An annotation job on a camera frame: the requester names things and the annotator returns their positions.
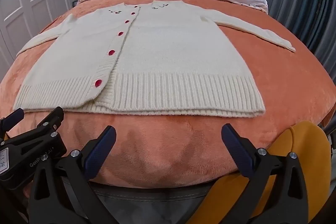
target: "sweater sleeve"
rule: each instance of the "sweater sleeve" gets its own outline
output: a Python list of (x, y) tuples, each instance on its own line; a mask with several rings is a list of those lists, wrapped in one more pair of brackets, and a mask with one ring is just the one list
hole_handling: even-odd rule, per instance
[(57, 37), (59, 37), (61, 34), (67, 32), (68, 30), (70, 30), (73, 25), (75, 24), (77, 18), (73, 15), (70, 14), (67, 16), (67, 18), (65, 20), (63, 20), (59, 25), (57, 25), (56, 27), (53, 27), (49, 30), (46, 30), (42, 33), (39, 33), (38, 35), (34, 36), (32, 39), (30, 39), (26, 45), (23, 46), (23, 48), (16, 54), (16, 56), (18, 56), (20, 53), (36, 47), (38, 45), (43, 44), (44, 42), (53, 40)]
[(187, 4), (187, 6), (193, 9), (200, 16), (206, 17), (214, 21), (218, 25), (230, 27), (232, 29), (254, 34), (255, 36), (260, 37), (263, 40), (266, 40), (270, 43), (276, 44), (280, 47), (283, 47), (292, 52), (295, 52), (295, 48), (292, 47), (292, 44), (288, 40), (281, 38), (280, 36), (278, 36), (271, 30), (262, 29), (244, 20), (241, 20), (236, 17), (228, 16), (217, 10), (203, 9), (201, 7), (194, 6), (191, 4)]

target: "bed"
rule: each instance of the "bed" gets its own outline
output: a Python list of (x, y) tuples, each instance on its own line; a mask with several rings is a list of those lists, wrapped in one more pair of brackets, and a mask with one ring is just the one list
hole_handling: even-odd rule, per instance
[[(60, 16), (80, 17), (118, 3), (152, 0), (87, 0)], [(236, 167), (221, 142), (221, 127), (231, 123), (256, 147), (268, 147), (288, 127), (311, 121), (326, 124), (335, 111), (336, 87), (313, 54), (292, 33), (266, 13), (220, 0), (183, 0), (215, 9), (270, 29), (289, 40), (296, 52), (243, 32), (220, 27), (249, 66), (263, 96), (266, 114), (255, 118), (199, 116), (131, 116), (66, 112), (59, 129), (68, 151), (96, 138), (106, 125), (117, 131), (117, 142), (95, 182), (136, 188), (194, 185), (233, 172)], [(12, 111), (20, 85), (33, 64), (54, 41), (21, 53), (0, 84), (0, 117)], [(8, 135), (34, 128), (47, 112), (26, 113)]]

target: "white cardigan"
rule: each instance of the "white cardigan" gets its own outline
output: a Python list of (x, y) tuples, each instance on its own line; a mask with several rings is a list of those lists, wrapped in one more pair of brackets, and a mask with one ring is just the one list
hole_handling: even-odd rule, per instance
[(14, 109), (253, 117), (265, 112), (253, 76), (216, 25), (295, 51), (290, 42), (183, 1), (98, 9), (32, 38), (56, 41), (27, 74)]

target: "ribbed hem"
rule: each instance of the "ribbed hem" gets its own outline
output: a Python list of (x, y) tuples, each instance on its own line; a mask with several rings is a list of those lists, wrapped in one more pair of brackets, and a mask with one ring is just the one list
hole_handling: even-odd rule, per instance
[(23, 110), (79, 107), (86, 103), (93, 77), (56, 80), (39, 85), (22, 85), (13, 109)]
[(112, 73), (91, 104), (108, 113), (253, 117), (265, 106), (252, 77), (197, 73)]

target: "label sticker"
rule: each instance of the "label sticker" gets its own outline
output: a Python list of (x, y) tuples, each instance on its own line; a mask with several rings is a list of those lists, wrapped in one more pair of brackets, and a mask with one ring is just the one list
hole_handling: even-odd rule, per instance
[(0, 151), (0, 174), (9, 169), (8, 147)]

